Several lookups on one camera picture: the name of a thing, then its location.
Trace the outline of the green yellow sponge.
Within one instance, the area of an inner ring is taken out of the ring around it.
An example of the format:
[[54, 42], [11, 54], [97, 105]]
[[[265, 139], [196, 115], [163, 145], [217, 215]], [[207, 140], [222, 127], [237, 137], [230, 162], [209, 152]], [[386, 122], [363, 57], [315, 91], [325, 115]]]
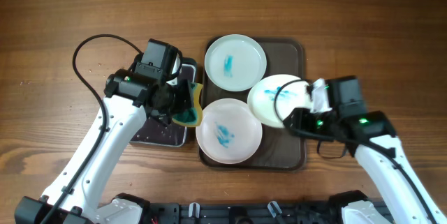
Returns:
[[200, 93], [203, 85], [184, 80], [179, 86], [175, 97], [177, 109], [173, 121], [185, 127], [197, 127], [203, 119], [203, 109], [200, 106]]

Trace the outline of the pale blue plate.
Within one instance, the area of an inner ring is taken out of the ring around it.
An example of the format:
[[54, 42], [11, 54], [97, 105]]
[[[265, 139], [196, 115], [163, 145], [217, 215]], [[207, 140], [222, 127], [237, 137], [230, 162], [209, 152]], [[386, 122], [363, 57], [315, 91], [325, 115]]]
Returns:
[[205, 53], [205, 72], [226, 91], [245, 91], [264, 76], [267, 57], [254, 39], [231, 34], [215, 40]]

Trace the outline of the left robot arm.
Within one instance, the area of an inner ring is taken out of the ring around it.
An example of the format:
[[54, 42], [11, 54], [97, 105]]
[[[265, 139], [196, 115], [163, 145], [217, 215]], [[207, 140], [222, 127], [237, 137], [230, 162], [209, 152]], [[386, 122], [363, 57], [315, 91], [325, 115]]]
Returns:
[[73, 157], [39, 199], [21, 199], [16, 223], [153, 223], [150, 203], [142, 198], [122, 193], [110, 204], [98, 204], [119, 158], [146, 120], [200, 125], [203, 86], [189, 80], [170, 83], [182, 64], [180, 50], [151, 39], [129, 68], [111, 74], [105, 96], [93, 93], [100, 110]]

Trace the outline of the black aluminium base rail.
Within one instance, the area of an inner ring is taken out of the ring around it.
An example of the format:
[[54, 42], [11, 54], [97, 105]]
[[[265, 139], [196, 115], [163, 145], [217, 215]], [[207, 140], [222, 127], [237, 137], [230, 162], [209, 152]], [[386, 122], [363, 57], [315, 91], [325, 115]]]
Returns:
[[146, 224], [219, 223], [341, 223], [342, 213], [335, 205], [311, 201], [293, 204], [190, 204], [151, 203], [142, 217]]

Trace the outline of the small black metal tray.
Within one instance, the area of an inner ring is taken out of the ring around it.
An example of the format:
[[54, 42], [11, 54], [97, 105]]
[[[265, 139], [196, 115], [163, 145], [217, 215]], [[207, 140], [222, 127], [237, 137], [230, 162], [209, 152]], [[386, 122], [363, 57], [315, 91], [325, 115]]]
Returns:
[[[183, 58], [181, 71], [176, 79], [169, 81], [170, 85], [180, 80], [194, 82], [196, 80], [197, 63], [192, 58]], [[188, 128], [172, 122], [164, 126], [153, 118], [146, 120], [144, 126], [132, 137], [130, 144], [146, 144], [164, 147], [181, 147], [187, 140]]]

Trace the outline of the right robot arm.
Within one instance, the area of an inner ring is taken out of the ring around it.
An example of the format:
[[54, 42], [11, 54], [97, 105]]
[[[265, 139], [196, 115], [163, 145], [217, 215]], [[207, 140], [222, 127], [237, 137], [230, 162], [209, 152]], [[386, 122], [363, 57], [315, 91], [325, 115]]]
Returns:
[[396, 223], [445, 223], [446, 216], [409, 164], [397, 131], [381, 111], [367, 110], [355, 76], [319, 79], [304, 87], [310, 107], [278, 116], [291, 134], [338, 141], [366, 171]]

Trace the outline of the white plate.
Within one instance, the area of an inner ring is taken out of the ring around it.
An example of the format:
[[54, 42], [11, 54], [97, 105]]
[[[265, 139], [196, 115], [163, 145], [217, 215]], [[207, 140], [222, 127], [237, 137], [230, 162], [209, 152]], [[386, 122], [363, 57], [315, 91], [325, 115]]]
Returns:
[[271, 75], [251, 88], [247, 104], [252, 114], [266, 126], [283, 128], [285, 119], [296, 107], [309, 109], [308, 82], [288, 74]]
[[261, 145], [262, 123], [248, 105], [234, 98], [216, 100], [203, 110], [196, 139], [205, 155], [232, 165], [251, 158]]

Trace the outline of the white plate front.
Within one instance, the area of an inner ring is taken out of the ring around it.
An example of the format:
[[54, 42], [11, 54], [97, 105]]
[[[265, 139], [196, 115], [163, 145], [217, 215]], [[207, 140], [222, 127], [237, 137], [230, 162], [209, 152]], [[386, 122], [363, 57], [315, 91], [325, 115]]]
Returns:
[[262, 123], [248, 105], [234, 98], [216, 100], [203, 110], [196, 139], [205, 155], [232, 165], [251, 158], [261, 145]]

